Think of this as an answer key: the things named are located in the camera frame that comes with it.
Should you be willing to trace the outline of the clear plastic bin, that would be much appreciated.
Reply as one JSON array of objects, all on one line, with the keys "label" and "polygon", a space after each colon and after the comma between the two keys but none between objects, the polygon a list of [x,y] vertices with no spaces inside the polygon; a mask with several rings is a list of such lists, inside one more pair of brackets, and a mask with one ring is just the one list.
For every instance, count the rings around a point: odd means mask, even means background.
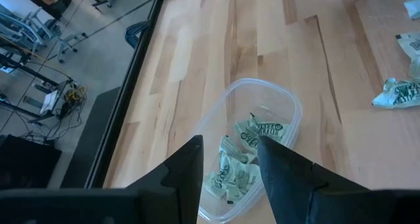
[{"label": "clear plastic bin", "polygon": [[[221,161],[224,157],[229,157],[219,152],[222,136],[229,136],[244,152],[249,152],[241,144],[234,126],[237,122],[248,120],[250,113],[261,121],[289,124],[280,144],[293,148],[302,118],[299,100],[274,83],[253,78],[239,79],[226,89],[194,129],[194,134],[203,137],[203,180],[211,172],[219,173]],[[202,185],[199,215],[211,223],[227,223],[252,208],[263,192],[263,182],[260,179],[241,200],[228,203],[226,194],[218,199]]]}]

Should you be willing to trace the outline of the white paper pad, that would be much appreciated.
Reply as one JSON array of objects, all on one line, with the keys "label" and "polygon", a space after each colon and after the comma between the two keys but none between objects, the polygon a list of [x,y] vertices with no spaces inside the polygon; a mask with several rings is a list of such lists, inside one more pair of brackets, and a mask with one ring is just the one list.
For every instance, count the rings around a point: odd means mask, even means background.
[{"label": "white paper pad", "polygon": [[53,108],[59,98],[59,91],[53,91],[45,96],[42,107],[40,109],[40,114],[48,114],[53,111]]}]

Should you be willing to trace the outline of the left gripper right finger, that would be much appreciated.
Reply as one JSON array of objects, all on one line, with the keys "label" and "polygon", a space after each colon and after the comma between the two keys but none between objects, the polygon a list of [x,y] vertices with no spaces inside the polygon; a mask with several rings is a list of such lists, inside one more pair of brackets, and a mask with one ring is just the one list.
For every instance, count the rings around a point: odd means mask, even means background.
[{"label": "left gripper right finger", "polygon": [[420,190],[371,190],[262,136],[261,178],[277,224],[420,224]]}]

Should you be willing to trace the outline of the grey chair base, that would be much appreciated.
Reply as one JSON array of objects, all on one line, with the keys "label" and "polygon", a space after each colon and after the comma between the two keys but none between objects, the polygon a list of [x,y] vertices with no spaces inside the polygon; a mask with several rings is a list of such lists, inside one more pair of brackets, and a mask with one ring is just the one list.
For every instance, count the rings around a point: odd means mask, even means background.
[{"label": "grey chair base", "polygon": [[85,32],[78,32],[76,34],[70,34],[65,38],[59,38],[59,46],[57,52],[57,61],[61,64],[64,63],[64,57],[67,50],[78,52],[78,50],[74,47],[76,41],[81,39],[87,38],[87,34]]}]

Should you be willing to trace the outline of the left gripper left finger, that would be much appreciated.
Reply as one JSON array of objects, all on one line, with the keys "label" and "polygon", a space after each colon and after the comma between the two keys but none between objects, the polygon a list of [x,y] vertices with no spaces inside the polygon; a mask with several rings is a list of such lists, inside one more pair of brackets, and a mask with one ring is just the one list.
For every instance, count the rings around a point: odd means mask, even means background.
[{"label": "left gripper left finger", "polygon": [[196,224],[203,152],[203,137],[195,135],[120,189],[1,191],[0,224]]}]

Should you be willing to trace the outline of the black aluminium table frame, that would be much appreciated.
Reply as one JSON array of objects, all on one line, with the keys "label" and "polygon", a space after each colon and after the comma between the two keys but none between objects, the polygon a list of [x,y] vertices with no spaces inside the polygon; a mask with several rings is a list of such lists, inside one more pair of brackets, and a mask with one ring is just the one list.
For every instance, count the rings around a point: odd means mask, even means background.
[{"label": "black aluminium table frame", "polygon": [[133,24],[125,30],[125,41],[135,52],[86,180],[84,186],[86,189],[101,188],[104,184],[163,2],[164,0],[152,0],[152,8],[147,19]]}]

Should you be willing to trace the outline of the black case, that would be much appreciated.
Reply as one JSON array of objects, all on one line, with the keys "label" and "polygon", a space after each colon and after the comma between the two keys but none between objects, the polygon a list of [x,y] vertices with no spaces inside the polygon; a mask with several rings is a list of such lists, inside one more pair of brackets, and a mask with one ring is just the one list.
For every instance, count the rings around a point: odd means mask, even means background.
[{"label": "black case", "polygon": [[0,190],[46,188],[61,151],[13,135],[0,135]]}]

